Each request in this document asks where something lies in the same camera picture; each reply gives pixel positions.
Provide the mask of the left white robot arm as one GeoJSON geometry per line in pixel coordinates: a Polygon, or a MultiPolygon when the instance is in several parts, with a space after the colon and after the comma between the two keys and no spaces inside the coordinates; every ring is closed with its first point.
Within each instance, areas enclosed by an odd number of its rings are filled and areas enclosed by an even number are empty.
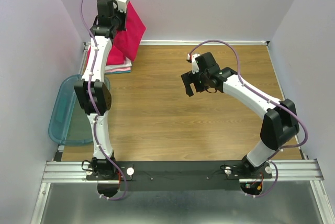
{"type": "Polygon", "coordinates": [[[128,3],[129,0],[97,0],[97,16],[88,27],[91,47],[86,70],[74,84],[80,107],[90,122],[94,143],[87,171],[106,180],[114,178],[119,168],[109,139],[107,118],[112,97],[104,82],[105,67],[117,32],[126,29],[128,3]]]}

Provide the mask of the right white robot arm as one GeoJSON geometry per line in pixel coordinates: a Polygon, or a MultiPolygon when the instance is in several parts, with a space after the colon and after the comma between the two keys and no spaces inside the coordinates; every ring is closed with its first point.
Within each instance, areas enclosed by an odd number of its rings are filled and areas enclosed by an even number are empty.
{"type": "Polygon", "coordinates": [[[242,102],[262,119],[260,141],[239,167],[245,177],[254,177],[269,157],[299,133],[295,104],[268,96],[229,67],[221,69],[210,52],[188,56],[187,61],[192,69],[181,78],[188,96],[213,88],[242,102]]]}

